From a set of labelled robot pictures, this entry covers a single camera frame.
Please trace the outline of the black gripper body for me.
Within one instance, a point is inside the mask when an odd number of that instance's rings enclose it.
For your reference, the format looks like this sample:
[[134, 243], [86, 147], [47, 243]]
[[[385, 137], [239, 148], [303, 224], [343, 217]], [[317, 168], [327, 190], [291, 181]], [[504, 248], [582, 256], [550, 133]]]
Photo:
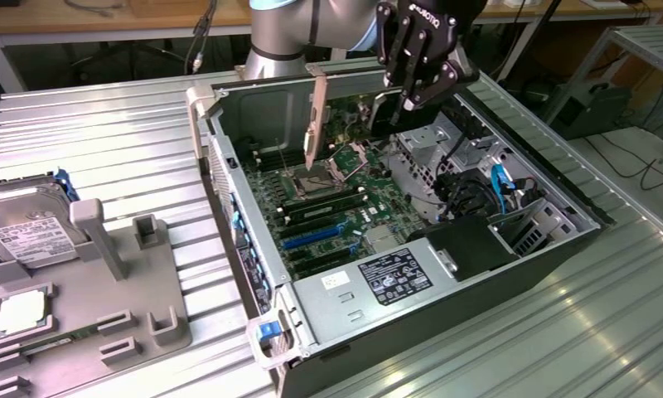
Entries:
[[486, 1], [398, 1], [402, 54], [441, 62], [483, 11]]

